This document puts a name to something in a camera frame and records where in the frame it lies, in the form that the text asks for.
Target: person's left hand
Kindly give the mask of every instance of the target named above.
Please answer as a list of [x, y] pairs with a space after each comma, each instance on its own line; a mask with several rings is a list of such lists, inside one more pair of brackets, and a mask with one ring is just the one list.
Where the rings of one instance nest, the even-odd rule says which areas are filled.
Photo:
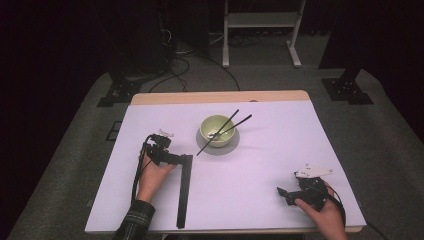
[[162, 186], [163, 181], [169, 172], [177, 165], [168, 164], [166, 166], [157, 166], [146, 154], [143, 158], [141, 177], [138, 184], [137, 200], [150, 203], [157, 190]]

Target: dark background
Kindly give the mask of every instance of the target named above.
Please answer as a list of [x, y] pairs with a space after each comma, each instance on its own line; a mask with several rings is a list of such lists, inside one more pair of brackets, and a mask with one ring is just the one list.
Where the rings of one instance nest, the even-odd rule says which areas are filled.
[[[180, 2], [189, 6], [199, 1]], [[205, 23], [211, 31], [221, 31], [223, 1], [203, 3], [209, 6]], [[328, 34], [332, 29], [320, 68], [345, 68], [357, 59], [382, 83], [424, 140], [424, 21], [420, 16], [424, 9], [418, 3], [308, 1], [301, 33]], [[123, 20], [111, 7], [115, 1], [3, 0], [0, 4], [0, 238], [6, 238], [88, 90], [111, 66], [131, 57], [131, 44]], [[232, 0], [230, 10], [291, 11], [296, 4]]]

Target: bowl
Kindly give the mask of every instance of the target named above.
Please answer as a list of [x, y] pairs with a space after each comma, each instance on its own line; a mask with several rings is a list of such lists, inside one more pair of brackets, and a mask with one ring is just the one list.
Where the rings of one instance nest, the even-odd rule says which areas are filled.
[[[210, 134], [215, 134], [216, 132], [218, 132], [218, 130], [222, 127], [222, 125], [224, 125], [227, 120], [228, 117], [222, 115], [213, 115], [203, 120], [202, 124], [200, 125], [200, 134], [205, 140], [205, 143], [209, 141], [208, 136]], [[221, 133], [233, 126], [234, 123], [232, 121], [229, 121], [227, 125], [225, 125], [225, 127], [221, 130]], [[221, 136], [215, 137], [215, 139], [209, 143], [209, 146], [216, 148], [224, 147], [231, 141], [235, 132], [236, 129], [233, 128], [221, 134]]]

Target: sleeve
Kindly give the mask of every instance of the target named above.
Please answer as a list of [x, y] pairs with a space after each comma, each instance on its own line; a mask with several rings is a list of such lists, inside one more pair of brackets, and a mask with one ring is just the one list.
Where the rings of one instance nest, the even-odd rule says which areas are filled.
[[144, 201], [135, 200], [125, 215], [121, 226], [115, 232], [114, 240], [146, 239], [155, 208]]

